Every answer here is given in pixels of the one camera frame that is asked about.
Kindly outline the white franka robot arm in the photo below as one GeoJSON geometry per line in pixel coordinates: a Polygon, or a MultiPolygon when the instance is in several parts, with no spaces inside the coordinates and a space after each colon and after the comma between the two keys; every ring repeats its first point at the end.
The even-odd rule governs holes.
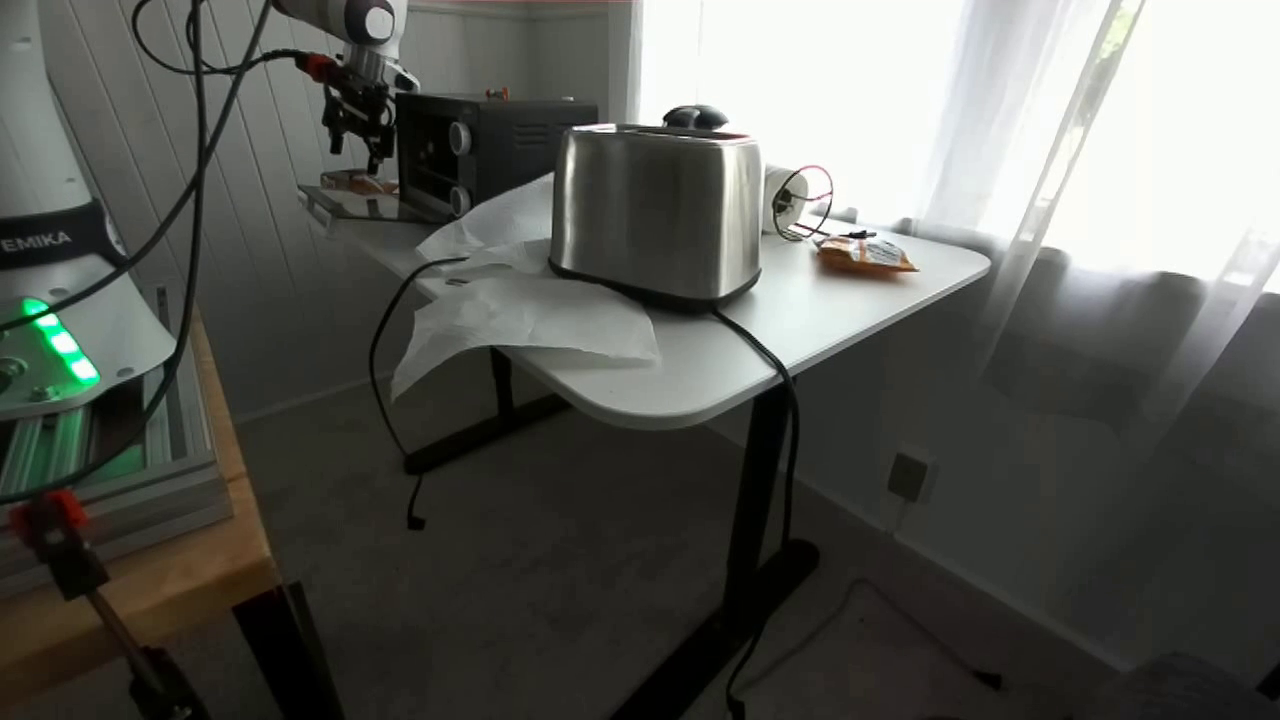
{"type": "MultiPolygon", "coordinates": [[[[399,63],[408,0],[268,0],[344,45],[340,56],[297,54],[324,90],[330,145],[358,136],[368,168],[392,158],[392,92],[415,78],[399,63]]],[[[102,203],[82,180],[55,110],[34,0],[0,0],[0,416],[27,422],[157,374],[177,358],[130,285],[102,203]]]]}

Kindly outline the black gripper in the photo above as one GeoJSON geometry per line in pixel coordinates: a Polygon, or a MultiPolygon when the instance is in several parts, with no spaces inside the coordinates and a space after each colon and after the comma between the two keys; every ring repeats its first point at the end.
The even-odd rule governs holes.
{"type": "Polygon", "coordinates": [[[357,136],[368,151],[363,168],[374,173],[397,145],[397,98],[415,90],[403,63],[347,63],[336,60],[318,72],[329,145],[344,150],[357,136]]]}

